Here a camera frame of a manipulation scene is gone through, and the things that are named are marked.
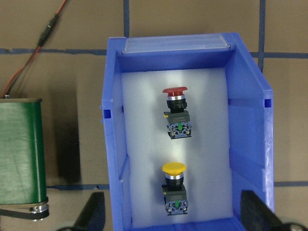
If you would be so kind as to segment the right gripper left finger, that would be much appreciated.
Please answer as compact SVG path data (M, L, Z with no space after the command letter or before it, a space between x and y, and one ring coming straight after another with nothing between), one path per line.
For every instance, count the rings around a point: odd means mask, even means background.
M102 231L105 226L104 192L93 192L73 225L74 231Z

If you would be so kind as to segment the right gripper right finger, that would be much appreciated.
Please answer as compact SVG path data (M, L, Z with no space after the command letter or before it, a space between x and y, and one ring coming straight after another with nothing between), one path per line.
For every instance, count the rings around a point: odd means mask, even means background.
M252 190L242 190L240 219L247 231L282 231L282 222Z

